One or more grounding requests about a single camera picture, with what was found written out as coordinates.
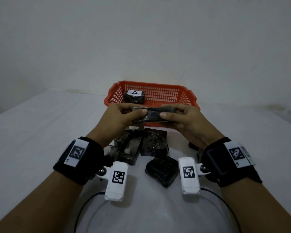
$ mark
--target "basket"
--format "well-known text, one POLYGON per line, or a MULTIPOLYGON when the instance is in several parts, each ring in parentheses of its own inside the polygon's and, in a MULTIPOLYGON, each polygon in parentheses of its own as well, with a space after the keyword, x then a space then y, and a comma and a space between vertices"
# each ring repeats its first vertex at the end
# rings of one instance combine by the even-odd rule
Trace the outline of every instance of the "basket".
MULTIPOLYGON (((200 109, 196 103, 196 96, 184 86, 132 81, 119 81, 114 83, 104 100, 105 105, 108 106, 109 104, 123 102, 123 94, 126 90, 144 91, 144 105, 147 107, 160 107, 162 104, 180 103, 193 105, 200 109)), ((145 123, 144 125, 161 127, 159 123, 145 123)))

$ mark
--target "hand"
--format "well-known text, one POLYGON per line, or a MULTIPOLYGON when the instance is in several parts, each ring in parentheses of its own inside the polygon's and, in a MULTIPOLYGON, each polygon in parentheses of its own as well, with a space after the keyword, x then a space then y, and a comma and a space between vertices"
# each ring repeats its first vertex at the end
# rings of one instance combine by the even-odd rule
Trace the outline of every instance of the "hand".
POLYGON ((147 109, 132 111, 133 107, 145 107, 131 103, 110 104, 101 117, 97 126, 86 136, 103 148, 118 137, 126 127, 132 125, 132 121, 145 116, 147 109))
POLYGON ((162 107, 176 107, 178 111, 177 113, 160 113, 161 118, 173 122, 161 124, 179 131, 200 149, 205 149, 208 145, 224 137, 194 106, 164 104, 162 107))

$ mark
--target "wrist strap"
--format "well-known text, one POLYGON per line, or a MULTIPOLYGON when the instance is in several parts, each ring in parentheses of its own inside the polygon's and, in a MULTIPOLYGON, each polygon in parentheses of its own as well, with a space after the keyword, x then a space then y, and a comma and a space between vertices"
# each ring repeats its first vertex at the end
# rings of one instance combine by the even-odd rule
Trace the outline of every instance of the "wrist strap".
POLYGON ((75 167, 65 164, 70 151, 74 147, 75 141, 73 141, 59 158, 53 169, 75 183, 85 185, 103 167, 104 150, 101 145, 87 137, 80 137, 79 139, 87 141, 89 144, 78 164, 75 167))
POLYGON ((230 141, 228 137, 224 137, 205 149, 201 162, 211 172, 206 175, 207 179, 212 182, 217 182, 220 187, 228 186, 245 177, 257 183, 262 183, 262 180, 252 165, 237 168, 229 151, 224 145, 224 143, 230 141))

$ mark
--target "cable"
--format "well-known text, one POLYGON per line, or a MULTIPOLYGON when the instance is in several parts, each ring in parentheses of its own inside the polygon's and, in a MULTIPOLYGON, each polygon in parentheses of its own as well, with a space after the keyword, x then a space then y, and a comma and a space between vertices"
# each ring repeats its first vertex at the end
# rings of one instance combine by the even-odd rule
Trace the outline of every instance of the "cable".
POLYGON ((238 231, 239 231, 239 233, 241 233, 242 231, 241 231, 241 226, 240 226, 240 224, 239 224, 239 222, 238 222, 238 219, 237 219, 237 217, 236 217, 236 215, 235 215, 235 213, 233 212, 233 210, 231 209, 231 207, 229 206, 229 204, 227 203, 227 202, 225 202, 225 200, 224 199, 222 199, 222 197, 221 196, 219 196, 218 194, 216 194, 216 193, 214 193, 212 190, 209 190, 209 189, 206 189, 206 188, 203 188, 203 187, 201 187, 200 188, 201 190, 204 190, 204 191, 208 191, 208 192, 210 192, 211 194, 214 194, 215 196, 217 196, 225 205, 226 205, 226 207, 231 211, 231 213, 233 214, 233 216, 234 216, 234 218, 235 218, 235 221, 236 221, 236 224, 237 224, 237 228, 238 228, 238 231))
POLYGON ((94 195, 92 195, 91 197, 89 197, 88 200, 86 200, 86 202, 83 204, 81 210, 79 211, 79 214, 77 216, 77 219, 75 220, 75 224, 74 224, 74 229, 73 229, 73 233, 75 233, 77 231, 77 225, 78 225, 78 221, 79 221, 79 218, 80 218, 80 215, 81 215, 81 212, 83 210, 83 208, 85 207, 85 205, 92 199, 94 198, 95 196, 99 195, 99 194, 105 194, 105 192, 98 192, 94 195))

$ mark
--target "white device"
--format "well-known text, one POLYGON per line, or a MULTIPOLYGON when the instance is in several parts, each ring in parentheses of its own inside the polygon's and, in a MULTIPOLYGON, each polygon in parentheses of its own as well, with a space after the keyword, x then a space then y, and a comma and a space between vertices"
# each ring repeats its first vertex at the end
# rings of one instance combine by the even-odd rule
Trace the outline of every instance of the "white device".
POLYGON ((192 157, 178 159, 183 194, 199 194, 200 185, 198 176, 209 174, 205 172, 202 163, 196 164, 192 157))
POLYGON ((104 166, 99 170, 96 176, 108 180, 105 200, 122 201, 127 180, 127 170, 128 164, 119 161, 115 161, 112 167, 104 166))

